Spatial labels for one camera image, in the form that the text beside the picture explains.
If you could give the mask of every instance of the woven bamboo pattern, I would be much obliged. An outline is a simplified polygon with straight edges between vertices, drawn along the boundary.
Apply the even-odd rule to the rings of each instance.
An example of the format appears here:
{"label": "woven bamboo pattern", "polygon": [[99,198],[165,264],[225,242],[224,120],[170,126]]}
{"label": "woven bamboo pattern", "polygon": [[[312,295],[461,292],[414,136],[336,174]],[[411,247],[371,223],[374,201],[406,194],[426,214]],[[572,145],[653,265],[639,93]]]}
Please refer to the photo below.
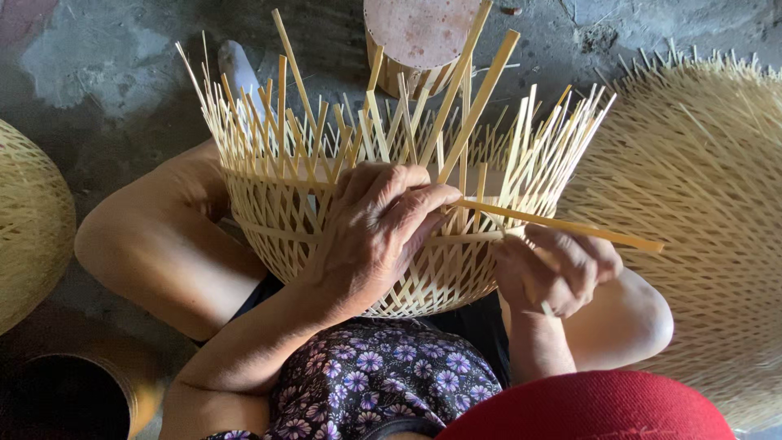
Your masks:
{"label": "woven bamboo pattern", "polygon": [[[321,239],[339,174],[363,160],[428,165],[433,181],[458,186],[467,200],[552,217],[557,199],[589,143],[606,109],[599,108],[603,89],[593,87],[578,103],[562,94],[551,115],[533,123],[535,87],[519,100],[508,130],[500,119],[477,125],[519,34],[508,31],[492,67],[471,101],[472,50],[491,2],[483,2],[454,68],[454,78],[439,111],[424,114],[425,88],[411,110],[407,93],[392,112],[381,110],[374,88],[382,64],[382,47],[375,53],[372,77],[363,109],[318,100],[313,110],[301,82],[288,36],[273,12],[287,56],[280,56],[277,99],[272,80],[259,88],[266,114],[276,104],[277,120],[261,120],[249,95],[231,96],[213,83],[202,64],[198,90],[206,123],[221,152],[223,175],[231,196],[232,214],[267,267],[284,283],[298,275]],[[187,64],[187,56],[178,46]],[[285,105],[287,65],[304,107],[301,119]],[[404,76],[397,77],[404,90]],[[461,111],[452,109],[461,93]],[[336,127],[326,123],[333,116]],[[482,211],[456,207],[454,216],[424,243],[404,276],[364,315],[420,316],[466,305],[496,286],[489,245],[504,233],[522,235],[524,222],[491,217]]]}
{"label": "woven bamboo pattern", "polygon": [[754,57],[694,53],[672,44],[626,66],[560,214],[666,243],[621,250],[676,320],[671,345],[634,367],[755,430],[782,422],[782,82]]}
{"label": "woven bamboo pattern", "polygon": [[32,312],[65,272],[76,215],[51,159],[0,120],[0,334]]}

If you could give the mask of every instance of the woman's left hand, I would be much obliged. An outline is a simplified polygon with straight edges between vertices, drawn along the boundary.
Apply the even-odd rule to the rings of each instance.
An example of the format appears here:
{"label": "woman's left hand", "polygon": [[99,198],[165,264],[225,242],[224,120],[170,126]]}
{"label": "woman's left hand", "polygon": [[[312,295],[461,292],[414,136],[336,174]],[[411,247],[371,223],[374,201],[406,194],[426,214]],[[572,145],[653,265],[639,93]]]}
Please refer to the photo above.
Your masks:
{"label": "woman's left hand", "polygon": [[335,325],[372,306],[439,227],[438,207],[461,197],[431,185],[426,168],[361,162],[343,172],[323,241],[295,284],[313,292],[319,318]]}

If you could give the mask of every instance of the floral shirt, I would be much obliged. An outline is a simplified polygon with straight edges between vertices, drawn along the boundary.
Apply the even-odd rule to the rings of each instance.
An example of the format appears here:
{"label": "floral shirt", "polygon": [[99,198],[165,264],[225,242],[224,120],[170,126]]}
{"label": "floral shirt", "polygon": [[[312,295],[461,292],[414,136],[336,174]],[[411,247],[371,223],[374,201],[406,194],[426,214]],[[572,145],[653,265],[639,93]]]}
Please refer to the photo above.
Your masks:
{"label": "floral shirt", "polygon": [[[285,361],[262,439],[375,438],[399,422],[433,437],[499,391],[489,366],[461,337],[414,319],[355,318],[316,334]],[[208,440],[218,438],[258,437],[228,431]]]}

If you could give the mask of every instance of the wooden stool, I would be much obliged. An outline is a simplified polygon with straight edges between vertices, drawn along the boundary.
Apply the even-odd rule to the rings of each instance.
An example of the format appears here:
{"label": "wooden stool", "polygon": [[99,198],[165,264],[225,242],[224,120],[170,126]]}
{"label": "wooden stool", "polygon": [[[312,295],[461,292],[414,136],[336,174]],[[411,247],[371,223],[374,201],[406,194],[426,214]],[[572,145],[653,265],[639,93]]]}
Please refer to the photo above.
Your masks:
{"label": "wooden stool", "polygon": [[445,88],[467,40],[479,0],[364,0],[369,63],[378,46],[384,57],[378,85],[399,98],[396,74],[404,73],[408,98]]}

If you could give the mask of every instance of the woman's right hand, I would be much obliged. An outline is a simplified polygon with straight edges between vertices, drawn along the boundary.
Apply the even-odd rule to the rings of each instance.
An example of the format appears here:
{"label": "woman's right hand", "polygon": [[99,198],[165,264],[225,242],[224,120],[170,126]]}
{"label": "woman's right hand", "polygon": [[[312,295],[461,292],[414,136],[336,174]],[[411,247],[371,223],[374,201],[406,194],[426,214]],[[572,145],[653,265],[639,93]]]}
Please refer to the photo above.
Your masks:
{"label": "woman's right hand", "polygon": [[597,285],[622,271],[607,240],[534,224],[525,234],[535,251],[517,236],[506,236],[493,250],[494,275],[512,312],[542,312],[545,301],[555,316],[567,318],[592,301]]}
{"label": "woman's right hand", "polygon": [[311,300],[325,325],[361,314],[388,292],[443,221],[435,210],[461,197],[430,183],[418,165],[361,162],[342,173],[323,241],[295,281],[317,292]]}

